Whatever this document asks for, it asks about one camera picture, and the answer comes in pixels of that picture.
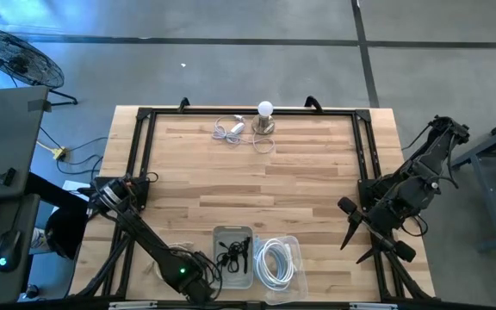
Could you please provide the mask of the white paper sheet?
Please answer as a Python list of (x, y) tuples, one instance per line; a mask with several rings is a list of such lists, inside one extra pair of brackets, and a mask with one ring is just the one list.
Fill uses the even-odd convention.
[(82, 188), (89, 188), (90, 185), (87, 183), (80, 183), (76, 181), (71, 181), (71, 180), (65, 180), (64, 185), (62, 186), (62, 189), (80, 197), (84, 201), (88, 201), (89, 197), (87, 195), (81, 194), (78, 190)]

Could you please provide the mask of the left clear plastic container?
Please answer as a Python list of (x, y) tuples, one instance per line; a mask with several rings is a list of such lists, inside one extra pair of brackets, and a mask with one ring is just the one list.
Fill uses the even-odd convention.
[(248, 289), (253, 283), (253, 231), (249, 226), (217, 226), (213, 230), (214, 262), (223, 289)]

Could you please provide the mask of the small black desk clamp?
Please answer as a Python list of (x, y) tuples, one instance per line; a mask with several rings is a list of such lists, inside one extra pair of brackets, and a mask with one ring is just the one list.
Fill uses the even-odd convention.
[(0, 174), (0, 185), (9, 187), (15, 178), (16, 169), (10, 167), (4, 173)]

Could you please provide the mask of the black floor fan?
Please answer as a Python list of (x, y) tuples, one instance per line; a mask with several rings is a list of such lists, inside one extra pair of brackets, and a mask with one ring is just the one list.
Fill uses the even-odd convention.
[(53, 106), (78, 105), (76, 97), (57, 91), (65, 83), (65, 75), (57, 63), (25, 40), (3, 30), (0, 30), (0, 71), (13, 81), (46, 86), (51, 93), (68, 99)]

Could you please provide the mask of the clear plastic bin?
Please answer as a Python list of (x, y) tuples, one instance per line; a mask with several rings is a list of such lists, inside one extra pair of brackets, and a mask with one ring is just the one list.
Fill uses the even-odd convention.
[(263, 300), (271, 306), (304, 301), (308, 285), (301, 248), (294, 236), (256, 237), (253, 272), (264, 286)]

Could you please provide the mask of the grey tape strip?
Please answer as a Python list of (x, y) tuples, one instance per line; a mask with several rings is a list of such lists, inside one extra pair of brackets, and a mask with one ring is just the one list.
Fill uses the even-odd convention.
[(47, 113), (52, 112), (52, 104), (46, 99), (37, 99), (28, 101), (28, 112), (43, 111)]

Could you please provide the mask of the grey desk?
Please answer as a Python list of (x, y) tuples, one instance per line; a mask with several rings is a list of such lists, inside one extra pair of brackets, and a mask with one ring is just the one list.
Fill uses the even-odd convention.
[(47, 100), (47, 96), (45, 86), (0, 89), (0, 174), (10, 167), (16, 169), (13, 183), (0, 185), (0, 199), (19, 196), (25, 189), (45, 113), (28, 112), (28, 101)]

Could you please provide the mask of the silver aluminium bar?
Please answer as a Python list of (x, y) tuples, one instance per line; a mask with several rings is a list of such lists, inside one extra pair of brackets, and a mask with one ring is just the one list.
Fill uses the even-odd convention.
[(399, 310), (399, 308), (396, 304), (351, 302), (349, 310)]
[(116, 301), (109, 303), (108, 310), (151, 310), (157, 307), (156, 301)]

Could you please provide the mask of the white bulb table lamp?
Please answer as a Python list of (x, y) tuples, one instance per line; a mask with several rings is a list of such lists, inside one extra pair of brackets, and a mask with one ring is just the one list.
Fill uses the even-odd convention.
[(260, 102), (257, 106), (257, 115), (253, 118), (251, 127), (254, 133), (266, 135), (275, 129), (275, 121), (272, 117), (274, 106), (269, 101)]

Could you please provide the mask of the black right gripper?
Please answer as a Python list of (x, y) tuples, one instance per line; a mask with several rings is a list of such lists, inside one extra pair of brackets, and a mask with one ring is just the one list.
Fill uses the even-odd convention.
[(363, 213), (358, 210), (357, 205), (348, 197), (342, 197), (338, 201), (338, 207), (348, 215), (349, 223), (348, 230), (340, 246), (341, 250), (348, 245), (361, 224), (364, 224), (371, 235), (376, 238), (376, 245), (372, 245), (371, 248), (363, 253), (357, 259), (357, 264), (375, 255), (380, 255), (382, 252), (392, 252), (409, 263), (415, 258), (416, 251), (411, 246), (403, 241), (395, 240), (392, 236), (392, 230), (400, 228), (400, 224), (396, 222), (397, 218), (392, 216), (386, 208), (372, 207), (369, 212)]

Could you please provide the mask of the black office chair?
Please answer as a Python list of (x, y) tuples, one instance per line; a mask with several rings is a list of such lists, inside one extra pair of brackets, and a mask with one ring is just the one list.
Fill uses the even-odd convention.
[(51, 251), (73, 260), (84, 237), (88, 202), (33, 172), (28, 173), (24, 193), (58, 208), (46, 222), (47, 243)]

